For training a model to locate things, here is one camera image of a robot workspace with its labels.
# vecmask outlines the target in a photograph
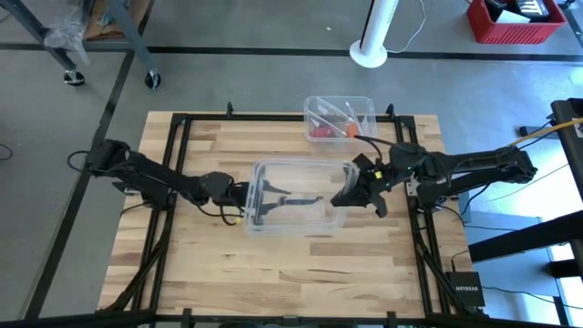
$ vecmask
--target caster wheel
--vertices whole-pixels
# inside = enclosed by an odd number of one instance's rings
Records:
[[[144,82],[146,83],[146,87],[148,87],[151,90],[156,90],[160,83],[162,83],[162,77],[160,77],[160,74],[158,73],[153,77],[154,78],[152,78],[152,75],[150,73],[147,73],[146,80]]]
[[[75,79],[72,79],[67,73],[65,73],[63,79],[65,80],[65,83],[73,87],[79,87],[85,84],[85,77],[79,72],[76,72]]]

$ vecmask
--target cardboard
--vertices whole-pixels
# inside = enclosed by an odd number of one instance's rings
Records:
[[[134,24],[136,25],[136,28],[138,28],[139,23],[142,21],[144,15],[148,11],[149,2],[150,0],[131,0],[128,11],[132,20],[134,21]],[[105,12],[106,7],[106,0],[95,0],[93,10],[91,11],[91,17],[89,17],[89,23],[85,31],[85,40],[124,37],[123,31],[115,22],[108,26],[101,26],[97,23],[99,18],[101,18]]]

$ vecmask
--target plastic bag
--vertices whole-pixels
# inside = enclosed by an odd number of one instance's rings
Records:
[[[45,36],[45,46],[77,51],[83,63],[89,65],[89,58],[83,47],[83,36],[87,28],[87,20],[84,18],[83,8],[79,2],[70,4],[69,7],[68,14],[59,17],[55,23],[48,26],[49,30]]]

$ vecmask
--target yellow cable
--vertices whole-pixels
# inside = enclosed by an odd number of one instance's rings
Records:
[[[521,142],[524,142],[524,141],[529,140],[530,138],[536,138],[538,136],[546,135],[549,132],[553,132],[553,131],[557,131],[558,129],[562,129],[562,128],[574,126],[574,125],[576,125],[578,123],[583,123],[583,118],[573,119],[572,121],[565,122],[565,123],[561,123],[561,124],[557,124],[557,125],[555,125],[554,127],[551,127],[551,128],[541,129],[538,132],[529,134],[528,136],[525,136],[525,137],[522,137],[522,138],[518,139],[517,141],[511,143],[508,146],[516,146],[516,145],[518,145]]]

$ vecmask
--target red object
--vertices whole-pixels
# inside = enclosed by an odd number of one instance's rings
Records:
[[[566,22],[555,0],[543,0],[543,2],[550,13],[548,23],[498,24],[492,22],[484,0],[472,1],[466,14],[478,43],[535,45],[545,42]]]
[[[333,138],[334,134],[332,133],[332,128],[330,127],[321,127],[315,128],[310,136],[313,138]]]

